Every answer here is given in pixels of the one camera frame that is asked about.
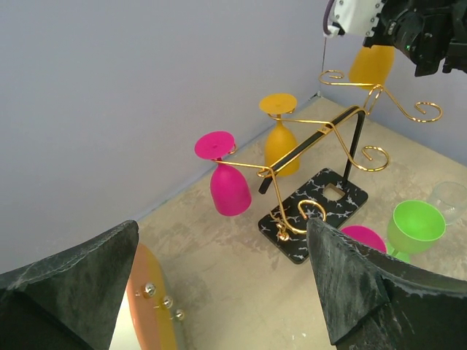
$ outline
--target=beige floor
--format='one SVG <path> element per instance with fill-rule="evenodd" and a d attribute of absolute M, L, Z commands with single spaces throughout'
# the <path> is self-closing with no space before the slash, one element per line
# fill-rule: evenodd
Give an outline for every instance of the beige floor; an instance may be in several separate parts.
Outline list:
<path fill-rule="evenodd" d="M 320 99 L 294 117 L 329 120 L 341 110 Z M 401 115 L 401 123 L 412 122 Z M 354 125 L 349 121 L 339 129 L 349 143 Z M 290 128 L 298 140 L 316 129 L 302 125 Z M 235 160 L 262 164 L 263 143 L 261 139 L 238 152 Z M 426 199 L 437 182 L 467 179 L 467 168 L 370 120 L 360 141 L 361 147 L 367 144 L 386 149 L 392 163 L 379 173 L 352 170 L 351 181 L 369 193 L 369 200 L 345 225 L 367 225 L 385 236 L 387 221 L 397 203 Z M 362 155 L 356 159 L 368 165 Z M 297 174 L 280 179 L 283 197 L 321 168 L 342 172 L 345 160 L 336 137 L 330 134 L 301 158 Z M 381 160 L 375 156 L 376 163 Z M 260 195 L 260 179 L 255 172 L 242 172 L 253 195 L 253 204 L 243 215 L 227 218 L 217 214 L 207 176 L 140 222 L 142 243 L 161 261 L 174 297 L 187 313 L 184 327 L 188 348 L 333 349 L 309 261 L 292 264 L 258 232 L 258 220 L 276 206 L 274 191 Z M 465 219 L 450 226 L 436 247 L 413 257 L 413 263 L 467 279 Z"/>

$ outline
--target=white wall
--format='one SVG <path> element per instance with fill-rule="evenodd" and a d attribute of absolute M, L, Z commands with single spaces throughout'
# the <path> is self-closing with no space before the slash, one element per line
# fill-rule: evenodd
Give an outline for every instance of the white wall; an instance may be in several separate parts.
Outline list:
<path fill-rule="evenodd" d="M 327 41 L 325 69 L 348 71 L 363 38 L 344 36 Z M 438 122 L 420 124 L 406 119 L 390 102 L 381 97 L 371 118 L 459 163 L 467 165 L 467 104 L 464 102 L 467 75 L 460 71 L 443 74 L 440 71 L 429 77 L 414 77 L 415 65 L 397 51 L 393 70 L 387 80 L 387 88 L 413 115 L 427 119 L 435 113 L 423 116 L 414 108 L 417 101 L 432 101 L 441 106 L 444 116 Z M 329 87 L 323 85 L 322 92 L 344 105 L 361 104 L 367 92 L 356 87 Z M 384 140 L 378 145 L 384 147 Z"/>
<path fill-rule="evenodd" d="M 8 1 L 0 20 L 0 273 L 156 207 L 244 144 L 259 100 L 317 92 L 324 4 Z"/>

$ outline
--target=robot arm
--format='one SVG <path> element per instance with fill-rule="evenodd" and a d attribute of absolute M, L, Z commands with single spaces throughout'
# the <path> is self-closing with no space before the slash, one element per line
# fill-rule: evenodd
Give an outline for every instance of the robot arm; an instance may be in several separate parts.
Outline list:
<path fill-rule="evenodd" d="M 415 76 L 467 72 L 467 0 L 329 0 L 327 37 L 364 36 L 363 46 L 394 46 L 416 66 Z"/>

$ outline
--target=pink wine glass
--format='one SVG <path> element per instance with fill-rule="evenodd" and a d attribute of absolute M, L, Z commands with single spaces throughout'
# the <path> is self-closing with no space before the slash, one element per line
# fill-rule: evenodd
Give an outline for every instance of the pink wine glass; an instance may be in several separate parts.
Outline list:
<path fill-rule="evenodd" d="M 376 232 L 368 227 L 353 225 L 344 227 L 341 229 L 341 231 L 349 237 L 355 239 L 357 242 L 363 243 L 366 246 L 370 246 L 375 250 L 379 250 L 381 253 L 387 253 L 385 241 L 379 237 Z"/>
<path fill-rule="evenodd" d="M 230 133 L 215 131 L 196 142 L 195 153 L 202 159 L 222 160 L 235 148 L 235 139 Z M 239 170 L 227 164 L 217 164 L 211 177 L 211 196 L 217 211 L 227 217 L 245 212 L 251 204 L 247 180 Z"/>

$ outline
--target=yellow wine glass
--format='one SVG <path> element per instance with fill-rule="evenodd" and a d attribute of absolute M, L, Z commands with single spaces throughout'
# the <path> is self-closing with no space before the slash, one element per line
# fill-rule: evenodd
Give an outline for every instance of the yellow wine glass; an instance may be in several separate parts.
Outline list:
<path fill-rule="evenodd" d="M 260 109 L 270 116 L 280 118 L 283 114 L 290 114 L 297 107 L 297 99 L 288 93 L 275 93 L 263 98 L 260 102 Z M 264 149 L 264 157 L 267 166 L 272 166 L 279 159 L 284 157 L 298 143 L 292 131 L 286 128 L 281 120 L 277 120 L 276 125 L 268 135 Z M 288 176 L 297 172 L 300 167 L 300 160 L 297 158 L 284 167 L 277 176 Z"/>
<path fill-rule="evenodd" d="M 384 85 L 394 64 L 394 47 L 362 47 L 349 70 L 349 81 Z M 371 90 L 372 86 L 362 86 Z"/>

